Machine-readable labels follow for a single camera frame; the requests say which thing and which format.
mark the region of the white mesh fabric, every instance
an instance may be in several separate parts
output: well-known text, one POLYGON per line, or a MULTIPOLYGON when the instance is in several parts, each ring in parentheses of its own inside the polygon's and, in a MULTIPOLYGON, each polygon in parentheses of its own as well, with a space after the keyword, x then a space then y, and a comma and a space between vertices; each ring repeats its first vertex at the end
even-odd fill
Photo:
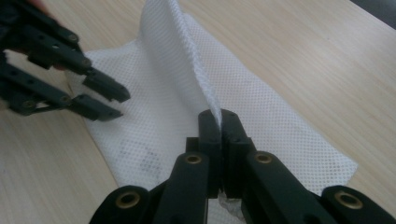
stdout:
MULTIPOLYGON (((152 189, 168 178, 186 137, 198 136, 198 114, 208 108, 237 113, 258 150, 276 154, 310 190, 345 184, 356 164, 330 146, 268 85, 250 73, 176 0, 148 0, 140 36, 119 49, 89 52, 93 66, 124 84, 132 99, 124 116, 87 121, 120 186, 152 189)), ((87 92, 81 77, 68 76, 75 93, 87 92)), ((221 200, 241 217, 239 203, 221 200)), ((210 200, 208 223, 240 223, 210 200)))

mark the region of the mounting hole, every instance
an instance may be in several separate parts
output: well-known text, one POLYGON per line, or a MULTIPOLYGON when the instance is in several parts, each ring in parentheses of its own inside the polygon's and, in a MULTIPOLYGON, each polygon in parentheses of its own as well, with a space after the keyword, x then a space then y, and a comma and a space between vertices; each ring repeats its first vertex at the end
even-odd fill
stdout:
POLYGON ((256 154, 254 159, 257 162, 264 163, 264 164, 270 163, 272 161, 272 157, 265 155, 265 154, 256 154))
POLYGON ((305 215, 303 221, 306 224, 320 224, 321 223, 319 218, 317 218, 313 215, 305 215))
POLYGON ((341 205, 350 209, 361 209, 363 208, 363 203, 357 197, 352 194, 346 193, 344 191, 338 191, 334 194, 335 200, 341 205))
POLYGON ((25 101, 22 103, 22 106, 24 108, 32 108, 35 106, 35 102, 34 101, 25 101))
POLYGON ((70 97, 68 97, 68 96, 63 96, 63 97, 61 97, 61 101, 64 102, 64 103, 67 103, 67 102, 70 101, 70 97))
POLYGON ((198 164, 201 161, 202 161, 201 157, 197 155, 190 155, 186 157, 186 162, 188 162, 189 164, 198 164))
POLYGON ((127 209, 136 206, 140 201, 140 195, 136 191, 122 193, 116 200, 116 206, 121 209, 127 209))

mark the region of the perforated fabric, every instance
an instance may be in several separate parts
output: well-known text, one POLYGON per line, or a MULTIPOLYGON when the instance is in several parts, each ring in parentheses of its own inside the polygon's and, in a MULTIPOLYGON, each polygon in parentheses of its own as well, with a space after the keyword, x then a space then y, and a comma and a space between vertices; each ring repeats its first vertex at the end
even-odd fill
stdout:
MULTIPOLYGON (((123 83, 132 99, 124 116, 87 121, 120 186, 152 189, 167 179, 186 137, 198 136, 198 114, 208 108, 237 113, 258 150, 276 154, 311 191, 345 184, 357 165, 310 128, 268 85, 250 73, 176 0, 148 0, 139 37, 118 49, 89 52, 93 65, 123 83)), ((74 93, 85 89, 68 76, 74 93)), ((241 223, 240 203, 210 200, 208 223, 241 223)))

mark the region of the white cloth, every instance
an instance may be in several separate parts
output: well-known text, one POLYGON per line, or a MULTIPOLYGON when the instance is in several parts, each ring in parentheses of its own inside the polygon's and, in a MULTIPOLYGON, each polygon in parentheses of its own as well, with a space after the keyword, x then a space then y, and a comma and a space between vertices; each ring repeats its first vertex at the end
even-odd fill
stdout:
MULTIPOLYGON (((239 115, 258 150, 276 154, 311 191, 345 184, 357 165, 310 128, 268 85, 250 73, 176 0, 148 0, 139 37, 118 49, 89 52, 93 65, 113 76, 132 99, 124 116, 87 121, 97 146, 120 186, 152 189, 167 179, 186 137, 198 136, 198 114, 208 108, 239 115)), ((75 93, 97 94, 69 76, 75 93)), ((234 203, 224 203, 241 217, 234 203)), ((209 203, 208 223, 240 223, 209 203)))

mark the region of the wooden table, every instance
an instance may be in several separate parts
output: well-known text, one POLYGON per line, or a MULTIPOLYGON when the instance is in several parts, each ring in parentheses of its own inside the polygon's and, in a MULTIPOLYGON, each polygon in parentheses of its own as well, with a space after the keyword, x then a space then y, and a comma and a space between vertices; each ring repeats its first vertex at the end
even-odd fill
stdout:
MULTIPOLYGON (((85 50, 135 39, 143 0, 45 1, 85 50)), ((353 158, 348 183, 396 217, 396 31, 347 0, 181 0, 182 8, 353 158)), ((12 63, 69 91, 64 75, 12 63)), ((117 187, 82 118, 0 112, 1 223, 88 223, 117 187)))

